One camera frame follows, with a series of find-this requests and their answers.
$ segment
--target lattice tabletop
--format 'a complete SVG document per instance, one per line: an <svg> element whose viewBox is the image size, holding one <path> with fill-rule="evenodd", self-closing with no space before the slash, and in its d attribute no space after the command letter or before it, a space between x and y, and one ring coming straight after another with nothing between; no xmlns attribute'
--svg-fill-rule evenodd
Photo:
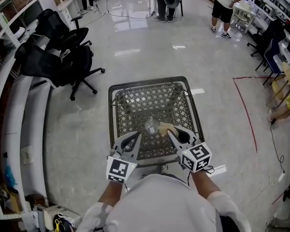
<svg viewBox="0 0 290 232"><path fill-rule="evenodd" d="M176 78L180 79L180 82L170 83ZM184 87L183 82L188 86L184 77L172 77L110 87L111 144L114 144L114 129L117 137L131 131L139 131L142 134L142 141L138 160L175 154L167 136L162 137L160 133L151 135L146 131L145 123L151 117L159 122L171 123L195 131L199 133L203 142L203 133L195 104L189 87Z"/></svg>

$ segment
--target white marker cube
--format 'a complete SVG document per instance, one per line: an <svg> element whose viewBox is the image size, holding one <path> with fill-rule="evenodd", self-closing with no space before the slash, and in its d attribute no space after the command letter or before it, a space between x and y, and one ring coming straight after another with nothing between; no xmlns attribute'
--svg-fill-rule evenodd
<svg viewBox="0 0 290 232"><path fill-rule="evenodd" d="M201 143L181 152L181 164L195 173L209 165L212 152L206 143Z"/></svg>
<svg viewBox="0 0 290 232"><path fill-rule="evenodd" d="M137 164L109 156L107 158L106 179L125 183Z"/></svg>

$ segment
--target office chair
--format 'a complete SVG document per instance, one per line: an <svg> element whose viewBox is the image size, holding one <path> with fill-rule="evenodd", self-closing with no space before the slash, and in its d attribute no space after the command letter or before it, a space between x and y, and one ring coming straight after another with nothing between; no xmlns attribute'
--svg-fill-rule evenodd
<svg viewBox="0 0 290 232"><path fill-rule="evenodd" d="M262 58L264 59L263 57L264 52L269 46L271 40L274 39L279 42L283 40L286 37L286 35L284 33L284 26L278 19L275 21L271 21L266 31L262 35L259 34L260 30L261 29L258 30L258 33L252 35L252 39L254 40L254 42L257 43L257 45L247 43L247 46L252 46L253 48L256 49L254 53L250 54L252 57L256 53L260 53Z"/></svg>
<svg viewBox="0 0 290 232"><path fill-rule="evenodd" d="M267 62L268 67L271 69L271 74L267 77L267 79L265 80L265 82L263 83L263 85L266 84L266 82L271 78L271 76L273 75L273 73L276 74L276 77L273 79L276 80L276 78L278 78L278 76L282 73L280 68L278 67L278 65L276 64L275 60L274 60L274 56L279 54L280 50L279 50L279 45L278 45L278 41L272 39L271 41L271 47L269 50L266 51L266 53L264 54L264 59Z"/></svg>
<svg viewBox="0 0 290 232"><path fill-rule="evenodd" d="M95 72L105 72L105 69L90 70L92 64L89 46L80 46L61 61L60 57L53 55L40 47L30 46L26 43L20 45L15 58L21 60L20 73L26 76L37 76L49 79L56 87L73 85L71 101L75 100L75 92L81 82L86 84L92 93L97 91L85 80Z"/></svg>
<svg viewBox="0 0 290 232"><path fill-rule="evenodd" d="M88 28L79 28L78 20L81 18L82 16L78 16L71 20L75 21L76 29L70 31L61 20L58 12L54 12L51 9L42 11L37 17L39 24L35 32L50 39L45 50L48 51L54 48L58 51L65 51L67 49L72 50L78 46L84 46L87 43L91 45L91 41L81 44L88 34Z"/></svg>

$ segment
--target polished floor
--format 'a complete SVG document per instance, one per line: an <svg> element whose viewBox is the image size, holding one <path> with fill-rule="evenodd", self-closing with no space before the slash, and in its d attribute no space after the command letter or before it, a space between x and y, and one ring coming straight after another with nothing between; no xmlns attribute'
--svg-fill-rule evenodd
<svg viewBox="0 0 290 232"><path fill-rule="evenodd" d="M272 203L290 184L290 118L272 127L286 171L277 182L282 170L268 122L265 104L270 94L262 86L264 79L235 79L265 75L262 68L255 72L260 58L250 56L253 49L246 43L251 38L234 30L232 39L224 39L220 26L213 34L208 28L212 4L207 0L183 0L184 16L165 24L153 17L118 16L148 17L147 0L108 0L108 4L101 0L97 5L101 13L109 10L113 15L90 11L80 24L89 28L87 39L95 54L92 68L106 72L87 78L97 95L85 85L75 101L69 99L71 86L52 91L44 144L50 200L84 215L104 191L110 152L109 86L182 75L194 93L205 140L213 152L212 165L220 169L213 181L243 210L254 232L264 231L274 212L286 214L290 202L280 198ZM144 171L152 169L136 170L128 187ZM170 164L170 173L187 180L188 172L176 163Z"/></svg>

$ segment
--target blue chair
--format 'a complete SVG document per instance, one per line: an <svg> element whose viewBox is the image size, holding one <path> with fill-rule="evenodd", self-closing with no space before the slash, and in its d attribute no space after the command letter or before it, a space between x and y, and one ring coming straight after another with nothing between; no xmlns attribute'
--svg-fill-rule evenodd
<svg viewBox="0 0 290 232"><path fill-rule="evenodd" d="M264 54L264 59L265 61L267 62L267 67L270 67L271 69L271 74L268 76L268 78L265 80L265 82L263 83L263 85L266 84L266 82L271 78L271 76L273 75L273 73L276 74L276 77L274 78L274 80L276 78L278 78L278 76L280 74L282 74L281 70L279 69L279 67L277 66L275 60L274 60L274 56L279 54L280 53L280 50L279 50L279 46L278 46L278 42L279 41L276 41L276 40L272 40L271 41L271 48L268 49L265 54ZM263 64L263 61L259 64L259 66L256 68L256 70Z"/></svg>

